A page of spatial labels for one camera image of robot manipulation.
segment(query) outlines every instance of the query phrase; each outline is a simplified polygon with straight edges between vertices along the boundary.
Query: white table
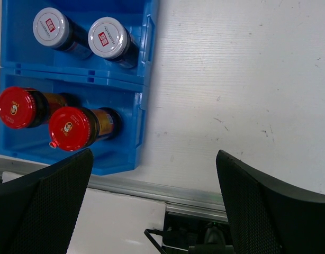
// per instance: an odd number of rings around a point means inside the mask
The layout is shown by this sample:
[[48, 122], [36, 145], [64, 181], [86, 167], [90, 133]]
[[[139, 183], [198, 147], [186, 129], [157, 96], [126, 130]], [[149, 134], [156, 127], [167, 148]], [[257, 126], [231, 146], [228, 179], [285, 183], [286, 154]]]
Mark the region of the white table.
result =
[[224, 149], [325, 193], [325, 1], [161, 0], [158, 29], [142, 166], [108, 178], [219, 192]]
[[[4, 172], [3, 182], [21, 175]], [[166, 205], [87, 188], [67, 254], [137, 253], [159, 251], [145, 229], [164, 229]], [[163, 238], [153, 235], [161, 245]]]

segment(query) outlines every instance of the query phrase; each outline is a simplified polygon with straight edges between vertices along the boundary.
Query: blue plastic crate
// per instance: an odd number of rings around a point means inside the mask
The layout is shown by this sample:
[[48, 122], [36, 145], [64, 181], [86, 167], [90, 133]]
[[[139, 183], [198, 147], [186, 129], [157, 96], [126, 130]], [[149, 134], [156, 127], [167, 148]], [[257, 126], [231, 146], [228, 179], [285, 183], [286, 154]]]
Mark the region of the blue plastic crate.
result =
[[[84, 107], [115, 109], [123, 118], [123, 130], [112, 140], [98, 141], [90, 146], [95, 157], [92, 173], [107, 175], [134, 170], [139, 164], [147, 86], [98, 77], [1, 68], [0, 91], [10, 86], [33, 87], [47, 93], [71, 93], [81, 100]], [[53, 164], [73, 154], [50, 148], [49, 142], [47, 124], [13, 130], [0, 121], [1, 155]]]
[[[1, 66], [7, 68], [112, 78], [149, 84], [159, 0], [3, 0]], [[138, 66], [123, 69], [92, 55], [77, 60], [42, 46], [33, 35], [33, 19], [41, 9], [54, 7], [87, 31], [99, 18], [119, 20], [140, 47]]]

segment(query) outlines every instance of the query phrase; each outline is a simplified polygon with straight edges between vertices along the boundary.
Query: red lid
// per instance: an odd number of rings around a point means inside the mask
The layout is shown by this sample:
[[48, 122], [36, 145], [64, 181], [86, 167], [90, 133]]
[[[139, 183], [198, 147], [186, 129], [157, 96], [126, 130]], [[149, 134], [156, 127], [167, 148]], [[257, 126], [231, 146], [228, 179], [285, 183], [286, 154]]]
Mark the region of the red lid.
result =
[[62, 107], [50, 120], [50, 146], [64, 151], [76, 151], [89, 141], [91, 124], [84, 112], [75, 107]]
[[37, 108], [28, 90], [35, 89], [11, 86], [0, 95], [0, 118], [8, 127], [21, 129], [33, 122]]

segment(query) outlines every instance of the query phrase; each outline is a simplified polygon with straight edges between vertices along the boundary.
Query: white jar lid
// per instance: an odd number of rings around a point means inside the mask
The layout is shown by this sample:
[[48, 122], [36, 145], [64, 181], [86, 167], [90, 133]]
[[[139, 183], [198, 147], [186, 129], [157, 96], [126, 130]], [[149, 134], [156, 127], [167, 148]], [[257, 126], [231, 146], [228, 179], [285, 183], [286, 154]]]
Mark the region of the white jar lid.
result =
[[114, 59], [121, 55], [127, 42], [125, 27], [112, 17], [98, 19], [88, 33], [89, 47], [93, 53], [105, 59]]
[[33, 33], [37, 41], [47, 47], [58, 48], [68, 38], [69, 23], [57, 9], [42, 9], [34, 18]]

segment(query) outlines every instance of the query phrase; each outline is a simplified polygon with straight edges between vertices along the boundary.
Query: condiment jar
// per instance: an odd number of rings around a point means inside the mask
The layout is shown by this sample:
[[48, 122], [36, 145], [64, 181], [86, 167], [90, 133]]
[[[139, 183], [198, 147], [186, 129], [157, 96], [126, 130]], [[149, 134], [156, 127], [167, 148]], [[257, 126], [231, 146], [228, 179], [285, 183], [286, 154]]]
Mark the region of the condiment jar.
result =
[[40, 44], [76, 58], [85, 59], [92, 53], [88, 32], [57, 9], [42, 9], [34, 18], [33, 33]]
[[34, 128], [48, 123], [57, 109], [72, 104], [67, 94], [12, 86], [0, 95], [0, 118], [12, 129]]
[[115, 137], [122, 128], [122, 120], [111, 108], [63, 107], [54, 113], [49, 128], [52, 148], [76, 151]]
[[94, 22], [88, 33], [88, 43], [97, 56], [123, 68], [133, 68], [138, 64], [139, 48], [133, 36], [112, 17], [102, 17]]

